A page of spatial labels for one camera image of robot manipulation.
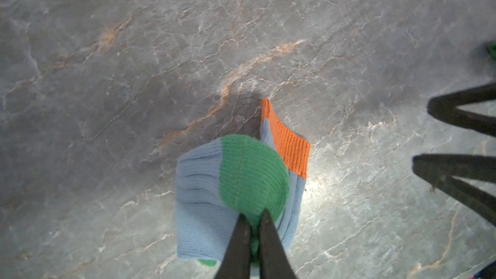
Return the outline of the blue green orange sock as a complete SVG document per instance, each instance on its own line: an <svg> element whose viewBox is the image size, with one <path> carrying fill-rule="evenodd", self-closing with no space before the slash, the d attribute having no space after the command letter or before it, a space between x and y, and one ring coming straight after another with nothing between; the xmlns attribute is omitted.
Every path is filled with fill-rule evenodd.
<svg viewBox="0 0 496 279"><path fill-rule="evenodd" d="M258 250L258 224L269 211L284 248L297 230L311 144L261 103L260 137L231 134L183 154L176 166L177 252L214 266L223 260L240 214Z"/></svg>

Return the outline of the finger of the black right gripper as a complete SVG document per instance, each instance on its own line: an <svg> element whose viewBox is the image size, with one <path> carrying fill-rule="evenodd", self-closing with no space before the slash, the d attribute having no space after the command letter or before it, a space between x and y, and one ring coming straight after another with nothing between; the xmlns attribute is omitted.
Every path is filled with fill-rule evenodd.
<svg viewBox="0 0 496 279"><path fill-rule="evenodd" d="M489 101L495 101L495 83L431 98L426 109L443 123L495 137L495 117L459 108Z"/></svg>
<svg viewBox="0 0 496 279"><path fill-rule="evenodd" d="M465 179L495 183L495 158L465 154L422 154L413 158L415 175L495 225L495 196Z"/></svg>

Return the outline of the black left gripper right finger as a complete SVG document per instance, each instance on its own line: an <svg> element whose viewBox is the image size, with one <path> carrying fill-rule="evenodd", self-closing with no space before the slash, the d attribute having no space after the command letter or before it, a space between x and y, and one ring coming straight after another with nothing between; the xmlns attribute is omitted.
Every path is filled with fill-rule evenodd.
<svg viewBox="0 0 496 279"><path fill-rule="evenodd" d="M258 227L260 278L297 279L285 254L271 213L265 209Z"/></svg>

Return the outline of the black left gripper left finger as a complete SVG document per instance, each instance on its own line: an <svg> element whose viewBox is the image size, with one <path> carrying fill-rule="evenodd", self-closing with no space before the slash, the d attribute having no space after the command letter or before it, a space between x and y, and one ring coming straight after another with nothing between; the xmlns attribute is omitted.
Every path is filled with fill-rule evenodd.
<svg viewBox="0 0 496 279"><path fill-rule="evenodd" d="M247 279L251 273L251 225L240 214L214 279Z"/></svg>

